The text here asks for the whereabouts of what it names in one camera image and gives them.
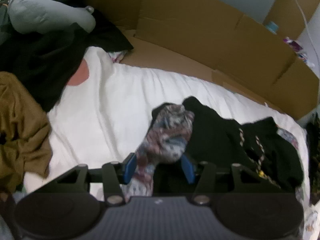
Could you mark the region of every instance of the ribbed black surface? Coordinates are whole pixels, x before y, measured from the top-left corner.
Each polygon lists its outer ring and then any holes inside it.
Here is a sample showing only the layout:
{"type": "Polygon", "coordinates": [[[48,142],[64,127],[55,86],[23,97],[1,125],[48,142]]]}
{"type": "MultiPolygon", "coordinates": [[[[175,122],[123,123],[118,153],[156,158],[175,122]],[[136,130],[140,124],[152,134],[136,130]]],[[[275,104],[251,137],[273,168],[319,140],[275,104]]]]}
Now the ribbed black surface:
{"type": "Polygon", "coordinates": [[[185,197],[134,197],[110,208],[101,221],[77,240],[245,240],[226,229],[207,207],[185,197]]]}

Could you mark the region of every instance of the bed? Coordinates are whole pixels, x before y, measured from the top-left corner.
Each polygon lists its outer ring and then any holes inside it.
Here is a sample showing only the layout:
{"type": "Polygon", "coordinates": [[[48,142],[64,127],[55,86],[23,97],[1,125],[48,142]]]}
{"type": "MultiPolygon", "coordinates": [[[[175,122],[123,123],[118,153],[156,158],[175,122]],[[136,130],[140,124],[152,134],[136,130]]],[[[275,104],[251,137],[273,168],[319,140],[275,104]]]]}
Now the bed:
{"type": "MultiPolygon", "coordinates": [[[[60,102],[48,113],[53,150],[50,175],[42,179],[27,173],[24,179],[27,193],[80,163],[93,169],[107,162],[121,162],[143,140],[153,108],[163,102],[180,104],[184,98],[195,96],[223,118],[245,123],[271,116],[277,125],[291,132],[298,140],[304,171],[301,202],[305,211],[309,210],[306,134],[290,116],[201,79],[159,69],[113,64],[101,48],[89,47],[84,59],[89,67],[89,78],[78,86],[67,86],[60,102]]],[[[103,200],[102,185],[92,185],[90,192],[103,200]]]]}

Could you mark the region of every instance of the white cable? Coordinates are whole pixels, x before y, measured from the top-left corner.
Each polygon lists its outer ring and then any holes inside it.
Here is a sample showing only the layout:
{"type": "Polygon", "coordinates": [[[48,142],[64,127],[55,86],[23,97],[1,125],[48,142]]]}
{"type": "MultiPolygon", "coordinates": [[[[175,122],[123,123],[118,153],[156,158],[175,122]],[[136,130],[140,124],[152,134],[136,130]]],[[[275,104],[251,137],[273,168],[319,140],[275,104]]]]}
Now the white cable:
{"type": "Polygon", "coordinates": [[[301,14],[302,14],[303,21],[304,21],[304,25],[306,26],[306,31],[307,31],[308,37],[309,37],[309,39],[310,39],[311,45],[312,45],[312,47],[313,47],[313,50],[314,50],[315,53],[316,53],[316,57],[317,57],[317,60],[318,60],[318,69],[319,69],[319,68],[320,68],[320,59],[319,59],[319,55],[318,55],[318,53],[317,53],[317,51],[316,51],[316,47],[315,47],[315,45],[314,45],[314,43],[313,43],[313,40],[312,40],[311,35],[310,35],[310,32],[309,32],[308,22],[307,22],[306,16],[304,15],[303,10],[302,10],[300,4],[298,3],[298,0],[295,0],[295,2],[296,2],[297,6],[298,6],[298,8],[299,8],[299,10],[300,10],[300,12],[301,12],[301,14]]]}

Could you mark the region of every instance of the circular black pad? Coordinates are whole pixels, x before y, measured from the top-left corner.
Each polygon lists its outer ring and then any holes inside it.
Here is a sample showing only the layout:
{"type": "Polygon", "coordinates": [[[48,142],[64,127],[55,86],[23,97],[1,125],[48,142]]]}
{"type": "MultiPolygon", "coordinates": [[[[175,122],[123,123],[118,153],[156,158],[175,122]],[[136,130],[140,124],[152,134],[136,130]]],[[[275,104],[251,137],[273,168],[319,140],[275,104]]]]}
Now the circular black pad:
{"type": "Polygon", "coordinates": [[[73,238],[86,232],[100,215],[100,204],[89,193],[32,193],[16,207],[21,230],[37,239],[73,238]]]}
{"type": "Polygon", "coordinates": [[[228,193],[216,213],[231,231],[253,239],[294,234],[303,221],[303,208],[290,193],[228,193]]]}

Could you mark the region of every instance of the metal screw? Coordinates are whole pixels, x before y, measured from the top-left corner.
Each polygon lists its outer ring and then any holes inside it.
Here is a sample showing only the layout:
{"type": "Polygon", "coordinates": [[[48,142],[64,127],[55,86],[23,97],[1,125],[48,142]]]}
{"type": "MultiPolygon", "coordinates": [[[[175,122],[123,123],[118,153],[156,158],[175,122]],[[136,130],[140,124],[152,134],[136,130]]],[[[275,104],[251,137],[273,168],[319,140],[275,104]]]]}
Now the metal screw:
{"type": "Polygon", "coordinates": [[[199,205],[208,204],[210,202],[210,198],[205,195],[198,195],[193,200],[199,205]]]}
{"type": "Polygon", "coordinates": [[[108,203],[112,205],[120,204],[123,201],[123,198],[118,195],[113,195],[107,198],[108,203]]]}

